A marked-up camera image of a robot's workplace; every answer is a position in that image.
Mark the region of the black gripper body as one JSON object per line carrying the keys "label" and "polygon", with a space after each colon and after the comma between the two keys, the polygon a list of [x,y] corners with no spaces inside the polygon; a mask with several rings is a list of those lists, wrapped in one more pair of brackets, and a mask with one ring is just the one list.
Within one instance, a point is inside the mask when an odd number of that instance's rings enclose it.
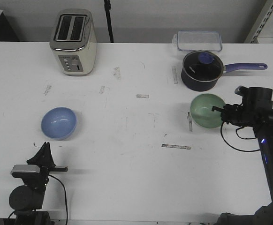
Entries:
{"label": "black gripper body", "polygon": [[25,175],[23,182],[30,188],[37,190],[45,190],[49,182],[50,172],[67,172],[67,166],[55,166],[55,167],[40,167],[39,174]]}
{"label": "black gripper body", "polygon": [[253,110],[238,104],[225,104],[220,114],[221,120],[238,127],[253,127]]}

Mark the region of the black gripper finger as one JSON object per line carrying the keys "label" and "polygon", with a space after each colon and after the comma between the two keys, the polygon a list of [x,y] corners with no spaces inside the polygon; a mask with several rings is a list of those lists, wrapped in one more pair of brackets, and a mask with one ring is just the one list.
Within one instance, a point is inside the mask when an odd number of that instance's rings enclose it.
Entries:
{"label": "black gripper finger", "polygon": [[50,143],[44,142],[36,155],[27,160],[27,164],[37,165],[39,167],[55,167],[56,164],[53,161]]}
{"label": "black gripper finger", "polygon": [[218,111],[218,112],[222,113],[222,112],[224,112],[224,109],[223,109],[223,108],[219,108],[219,107],[217,107],[217,106],[213,106],[213,107],[212,107],[212,111],[213,111],[213,112],[214,112],[214,111]]}

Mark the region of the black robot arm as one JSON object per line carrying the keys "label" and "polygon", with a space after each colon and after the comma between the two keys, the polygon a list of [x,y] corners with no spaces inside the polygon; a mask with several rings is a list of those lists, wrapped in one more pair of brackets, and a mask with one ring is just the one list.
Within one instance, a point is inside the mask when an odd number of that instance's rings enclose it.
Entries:
{"label": "black robot arm", "polygon": [[219,111],[223,123],[251,127],[258,140],[271,203],[262,206],[253,215],[222,213],[218,225],[273,225],[273,101],[272,89],[239,86],[235,93],[242,96],[241,104],[226,104],[212,110]]}
{"label": "black robot arm", "polygon": [[68,167],[57,166],[52,157],[50,143],[45,142],[25,165],[14,165],[11,176],[20,178],[23,185],[16,187],[9,196],[9,205],[14,210],[15,225],[54,225],[48,211],[42,211],[46,186],[49,178],[56,179],[63,187],[64,196],[66,188],[62,181],[51,172],[67,172]]}

